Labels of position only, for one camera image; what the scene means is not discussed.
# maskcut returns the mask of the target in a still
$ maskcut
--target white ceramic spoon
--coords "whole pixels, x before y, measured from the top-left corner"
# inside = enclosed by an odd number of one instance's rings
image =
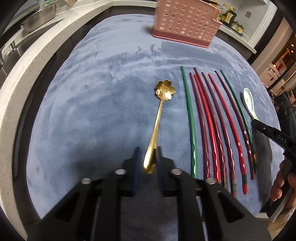
[[[243,101],[244,105],[251,116],[252,119],[258,120],[258,117],[255,113],[255,108],[254,108],[254,100],[251,91],[248,88],[244,88],[243,92]]]

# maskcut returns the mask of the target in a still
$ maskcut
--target gold spoon handle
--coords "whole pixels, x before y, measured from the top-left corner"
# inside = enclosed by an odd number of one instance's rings
[[[156,148],[158,126],[160,122],[161,110],[163,108],[163,101],[164,99],[160,99],[160,104],[159,104],[158,113],[156,116],[156,121],[154,124],[154,129],[153,129],[152,136],[151,136],[151,139],[145,154],[145,158],[144,158],[143,167],[145,172],[148,174],[152,173],[153,171],[153,154],[154,154],[154,149]]]

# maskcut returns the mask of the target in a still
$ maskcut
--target gray-blue plush cloth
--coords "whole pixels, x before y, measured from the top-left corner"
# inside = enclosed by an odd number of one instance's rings
[[[203,179],[203,151],[199,113],[189,79],[194,66],[212,74],[239,132],[247,169],[247,195],[242,193],[238,152],[225,115],[238,200],[256,215],[268,199],[283,151],[253,131],[259,171],[255,180],[250,179],[242,132],[214,70],[226,73],[238,95],[249,88],[258,118],[279,128],[275,109],[258,76],[234,48],[217,37],[206,49],[154,38],[149,31],[152,25],[153,16],[149,15],[103,20],[78,43],[54,77],[33,126],[27,162],[29,192],[41,218],[81,178],[103,178],[130,158],[137,146],[144,156],[160,102],[154,90],[160,80],[171,80],[176,94],[163,105],[158,145],[178,168],[190,172],[189,121],[181,65],[188,77],[194,111],[198,178]],[[141,180],[139,193],[123,199],[123,240],[177,240],[176,199],[161,196],[156,174],[143,174]]]

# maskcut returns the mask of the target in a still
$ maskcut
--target perforated plastic basket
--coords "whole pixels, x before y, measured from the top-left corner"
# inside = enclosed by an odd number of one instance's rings
[[[208,48],[220,10],[201,0],[158,0],[151,33],[156,38]]]

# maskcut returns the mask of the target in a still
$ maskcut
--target white speckled countertop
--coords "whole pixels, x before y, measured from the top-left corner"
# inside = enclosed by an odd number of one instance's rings
[[[0,89],[0,205],[19,234],[27,234],[15,203],[12,184],[12,153],[15,133],[23,105],[37,77],[59,47],[81,26],[111,6],[156,7],[156,2],[140,0],[78,0],[72,7],[63,6],[56,17],[47,23],[60,21],[43,34],[16,63]],[[221,26],[220,29],[245,45],[246,40]],[[26,35],[20,30],[12,38],[17,44]],[[6,46],[3,57],[9,52]]]

